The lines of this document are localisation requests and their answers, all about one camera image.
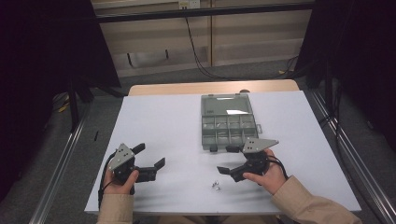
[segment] white tabletop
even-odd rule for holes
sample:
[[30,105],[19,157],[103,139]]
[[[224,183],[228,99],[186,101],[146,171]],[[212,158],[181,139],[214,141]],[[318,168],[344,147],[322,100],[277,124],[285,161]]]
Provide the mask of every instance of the white tabletop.
[[[272,147],[288,175],[295,175],[313,194],[332,199],[350,211],[361,210],[302,91],[249,93],[260,138],[276,139]],[[135,184],[134,212],[152,215],[278,214],[271,195],[244,180],[235,183],[217,166],[234,168],[242,154],[210,153],[201,144],[201,95],[125,97],[106,155],[85,211],[97,213],[97,190],[108,156],[120,143],[146,144],[135,165],[152,166],[166,158],[154,182]],[[221,190],[212,188],[219,181]]]

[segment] plastic storage box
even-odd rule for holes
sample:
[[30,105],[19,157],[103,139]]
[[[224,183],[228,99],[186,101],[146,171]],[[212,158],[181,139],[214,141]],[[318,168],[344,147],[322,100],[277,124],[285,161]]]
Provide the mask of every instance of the plastic storage box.
[[210,94],[201,97],[202,146],[218,151],[243,147],[248,137],[258,138],[247,94]]

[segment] sleeve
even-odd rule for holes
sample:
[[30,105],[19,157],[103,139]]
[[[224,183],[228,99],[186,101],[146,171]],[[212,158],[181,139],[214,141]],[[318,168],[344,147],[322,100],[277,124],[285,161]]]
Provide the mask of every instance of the sleeve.
[[133,221],[134,196],[104,194],[97,224],[127,224]]
[[339,203],[312,195],[291,176],[276,192],[272,202],[291,219],[304,223],[362,223]]

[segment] aluminum rail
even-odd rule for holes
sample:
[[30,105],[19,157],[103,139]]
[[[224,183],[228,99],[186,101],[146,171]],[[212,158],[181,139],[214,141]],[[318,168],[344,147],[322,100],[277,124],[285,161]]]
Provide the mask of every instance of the aluminum rail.
[[[316,103],[318,104],[321,113],[325,118],[327,118],[329,116],[329,113],[326,109],[323,97],[317,91],[312,91],[311,93]],[[332,128],[332,131],[334,132],[334,135],[336,135],[337,123],[338,123],[337,119],[329,120],[329,124],[330,127]],[[376,182],[375,178],[373,177],[373,175],[371,174],[371,172],[369,171],[369,169],[367,168],[367,166],[364,164],[363,160],[359,156],[358,151],[356,150],[356,148],[353,147],[352,143],[348,139],[347,134],[344,132],[341,125],[338,125],[338,129],[339,129],[338,130],[339,133],[337,140],[340,143],[341,148],[346,153],[347,157],[349,158],[349,161],[351,162],[352,166],[358,173],[364,186],[367,188],[368,192],[374,199],[375,204],[377,205],[383,218],[389,224],[396,224],[396,211],[388,195],[385,193],[384,190],[382,190],[382,188]]]
[[102,15],[92,18],[70,18],[70,19],[55,20],[52,22],[55,22],[57,24],[64,22],[64,23],[70,23],[76,25],[76,24],[84,24],[84,23],[148,21],[148,20],[186,18],[186,17],[308,10],[308,9],[312,9],[314,6],[315,6],[315,2],[273,4],[273,5],[248,6],[248,7],[208,7],[208,8],[196,8],[196,9],[185,9],[185,10],[178,9],[178,10],[157,11],[157,12]]
[[70,158],[81,134],[82,128],[84,127],[85,121],[90,114],[90,111],[91,103],[84,106],[81,121],[79,122],[77,128],[72,133],[70,133],[69,139],[67,140],[66,146],[64,147],[64,152],[62,153],[62,156],[58,161],[55,171],[53,172],[52,177],[43,195],[41,196],[37,208],[35,209],[35,212],[30,219],[30,224],[41,224],[45,222],[52,206],[53,200],[55,199],[56,193],[58,192],[58,188],[61,185],[64,171],[70,161]]

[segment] human hand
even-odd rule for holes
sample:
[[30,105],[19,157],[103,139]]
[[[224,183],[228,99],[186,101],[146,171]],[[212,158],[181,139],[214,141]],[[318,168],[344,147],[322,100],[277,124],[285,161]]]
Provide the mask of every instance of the human hand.
[[105,188],[104,194],[129,194],[138,176],[139,172],[137,170],[132,171],[126,182],[122,185],[114,177],[114,173],[107,168],[105,180],[103,181],[103,187]]
[[[268,156],[275,156],[274,152],[269,148],[265,149],[264,151]],[[243,176],[248,180],[260,184],[272,195],[274,195],[286,182],[286,178],[283,176],[282,168],[273,162],[270,162],[268,171],[265,173],[265,175],[243,173]]]

